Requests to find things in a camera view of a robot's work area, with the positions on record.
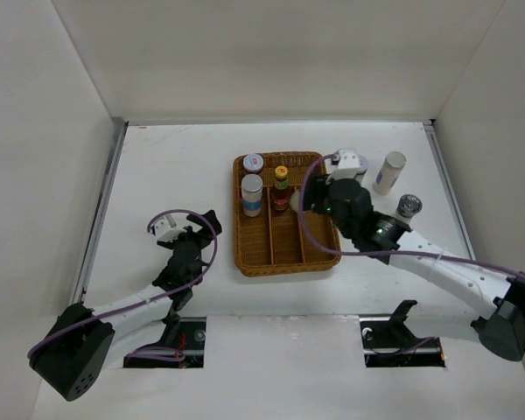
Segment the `red sauce bottle yellow cap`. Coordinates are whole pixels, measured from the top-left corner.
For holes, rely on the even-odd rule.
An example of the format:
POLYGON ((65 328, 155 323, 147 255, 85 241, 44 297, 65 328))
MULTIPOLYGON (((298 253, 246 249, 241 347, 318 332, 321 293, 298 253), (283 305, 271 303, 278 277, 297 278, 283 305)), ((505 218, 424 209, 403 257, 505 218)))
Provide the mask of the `red sauce bottle yellow cap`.
POLYGON ((290 201, 291 189, 288 169, 279 165, 274 170, 273 186, 271 188, 271 205, 276 211, 285 210, 290 201))

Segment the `blue label silver-lid canister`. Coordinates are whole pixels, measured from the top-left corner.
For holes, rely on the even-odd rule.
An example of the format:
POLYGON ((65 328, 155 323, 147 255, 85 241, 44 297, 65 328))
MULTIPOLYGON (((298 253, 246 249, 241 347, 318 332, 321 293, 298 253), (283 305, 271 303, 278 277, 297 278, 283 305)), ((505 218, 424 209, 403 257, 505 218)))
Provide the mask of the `blue label silver-lid canister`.
POLYGON ((256 217, 260 214, 263 197, 263 180, 257 175, 250 173, 241 180, 241 205, 244 214, 248 217, 256 217))

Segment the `white canister blue label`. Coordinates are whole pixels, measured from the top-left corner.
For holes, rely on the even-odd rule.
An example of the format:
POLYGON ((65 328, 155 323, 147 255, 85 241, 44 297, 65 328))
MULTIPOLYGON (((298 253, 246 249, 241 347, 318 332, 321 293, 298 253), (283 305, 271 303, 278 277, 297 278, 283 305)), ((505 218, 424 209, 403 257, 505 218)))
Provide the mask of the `white canister blue label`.
POLYGON ((380 195, 387 195, 399 179, 406 165, 406 156, 400 151, 391 151, 384 159, 381 169, 378 171, 373 189, 380 195))

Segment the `dark spice jar white lid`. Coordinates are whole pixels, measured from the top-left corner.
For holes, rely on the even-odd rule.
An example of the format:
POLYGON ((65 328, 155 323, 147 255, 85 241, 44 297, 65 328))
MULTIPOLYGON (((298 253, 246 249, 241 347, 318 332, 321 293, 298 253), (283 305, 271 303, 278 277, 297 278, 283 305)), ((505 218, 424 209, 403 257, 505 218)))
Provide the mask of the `dark spice jar white lid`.
POLYGON ((264 167, 263 156, 257 153, 248 154, 243 158, 242 166, 247 174, 259 174, 264 167))

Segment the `white bottle black cap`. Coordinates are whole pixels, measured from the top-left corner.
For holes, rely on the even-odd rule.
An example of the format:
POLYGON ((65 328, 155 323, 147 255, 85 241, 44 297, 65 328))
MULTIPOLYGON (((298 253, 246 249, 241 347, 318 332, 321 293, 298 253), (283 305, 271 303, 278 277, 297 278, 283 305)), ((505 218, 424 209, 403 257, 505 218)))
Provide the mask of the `white bottle black cap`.
POLYGON ((290 208, 296 214, 302 214, 305 211, 305 196, 299 189, 296 189, 290 196, 290 208))

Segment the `dark jar red-label lid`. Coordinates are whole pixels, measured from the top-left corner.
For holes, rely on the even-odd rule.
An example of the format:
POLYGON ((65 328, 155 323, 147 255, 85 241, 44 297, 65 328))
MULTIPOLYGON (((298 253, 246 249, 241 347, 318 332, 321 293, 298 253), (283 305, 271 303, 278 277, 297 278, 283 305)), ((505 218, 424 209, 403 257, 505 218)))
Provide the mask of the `dark jar red-label lid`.
POLYGON ((368 172, 368 160, 364 156, 359 155, 359 161, 360 161, 360 167, 358 171, 356 172, 355 179, 361 183, 368 172))

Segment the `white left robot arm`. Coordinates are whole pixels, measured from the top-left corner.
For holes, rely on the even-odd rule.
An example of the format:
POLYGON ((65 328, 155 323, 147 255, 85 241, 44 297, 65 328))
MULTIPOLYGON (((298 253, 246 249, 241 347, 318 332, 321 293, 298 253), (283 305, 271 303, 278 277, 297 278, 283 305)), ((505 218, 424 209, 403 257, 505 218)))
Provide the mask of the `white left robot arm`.
POLYGON ((179 338, 180 311, 193 297, 213 261, 222 227, 214 210, 182 210, 188 225, 179 228, 175 211, 154 216, 147 230, 171 256, 155 280, 141 291, 95 308, 69 305, 47 335, 28 354, 30 368, 66 401, 83 396, 110 363, 151 361, 178 365, 186 359, 179 338))

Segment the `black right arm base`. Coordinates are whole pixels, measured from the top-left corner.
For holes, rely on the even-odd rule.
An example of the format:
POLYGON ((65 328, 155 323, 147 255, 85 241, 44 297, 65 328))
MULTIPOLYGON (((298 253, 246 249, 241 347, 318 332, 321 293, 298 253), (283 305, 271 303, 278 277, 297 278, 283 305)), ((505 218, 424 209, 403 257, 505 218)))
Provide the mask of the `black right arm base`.
POLYGON ((416 300, 403 300, 390 314, 360 317, 367 368, 445 368, 440 338, 418 338, 405 325, 410 310, 416 305, 416 300))

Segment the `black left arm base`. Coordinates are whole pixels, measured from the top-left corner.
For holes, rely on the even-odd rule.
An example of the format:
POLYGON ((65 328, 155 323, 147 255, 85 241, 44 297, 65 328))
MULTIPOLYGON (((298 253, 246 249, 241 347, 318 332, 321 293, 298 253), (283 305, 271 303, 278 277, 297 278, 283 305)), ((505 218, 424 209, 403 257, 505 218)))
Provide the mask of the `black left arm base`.
POLYGON ((173 317, 164 323, 164 330, 156 341, 143 347, 154 347, 149 352, 152 358, 125 356, 124 368, 203 368, 207 338, 206 317, 173 317))

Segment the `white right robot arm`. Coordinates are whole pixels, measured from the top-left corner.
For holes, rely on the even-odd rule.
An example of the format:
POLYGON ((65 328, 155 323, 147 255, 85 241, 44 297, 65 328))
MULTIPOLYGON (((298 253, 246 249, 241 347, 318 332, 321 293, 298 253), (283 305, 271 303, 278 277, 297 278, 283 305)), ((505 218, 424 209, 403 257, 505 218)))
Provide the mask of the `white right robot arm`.
POLYGON ((466 303, 477 314, 471 328, 479 343, 507 361, 525 354, 525 273, 457 257, 408 224, 374 210, 369 191, 352 178, 304 176, 298 218, 311 211, 329 217, 354 246, 350 256, 368 257, 407 271, 466 303))

